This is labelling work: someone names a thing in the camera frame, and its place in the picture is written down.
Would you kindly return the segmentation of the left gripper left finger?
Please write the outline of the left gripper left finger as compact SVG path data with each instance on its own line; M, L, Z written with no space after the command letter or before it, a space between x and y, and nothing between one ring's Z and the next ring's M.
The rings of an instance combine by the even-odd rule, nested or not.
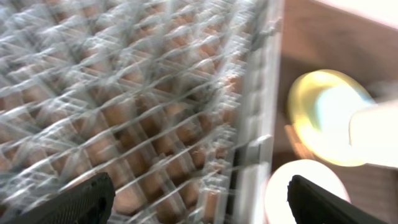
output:
M115 195L110 176L101 172L6 224L106 224Z

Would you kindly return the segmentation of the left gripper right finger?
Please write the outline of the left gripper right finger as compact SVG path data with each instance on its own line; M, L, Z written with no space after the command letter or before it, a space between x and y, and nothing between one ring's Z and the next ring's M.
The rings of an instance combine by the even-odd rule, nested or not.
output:
M297 224L386 224L301 175L294 175L287 189Z

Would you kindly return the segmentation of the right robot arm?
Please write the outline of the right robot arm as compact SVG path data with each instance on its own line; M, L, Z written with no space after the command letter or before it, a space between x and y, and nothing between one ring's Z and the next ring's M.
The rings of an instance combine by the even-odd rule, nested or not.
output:
M396 169L397 101L355 112L349 122L349 140L363 162Z

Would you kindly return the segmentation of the pink bowl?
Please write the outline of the pink bowl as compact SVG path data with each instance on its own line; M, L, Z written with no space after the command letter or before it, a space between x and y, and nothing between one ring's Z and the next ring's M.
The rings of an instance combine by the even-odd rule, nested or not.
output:
M279 167L267 183L264 211L268 223L296 223L287 201L288 185L294 175L301 175L339 198L351 201L342 181L326 165L309 159L288 162Z

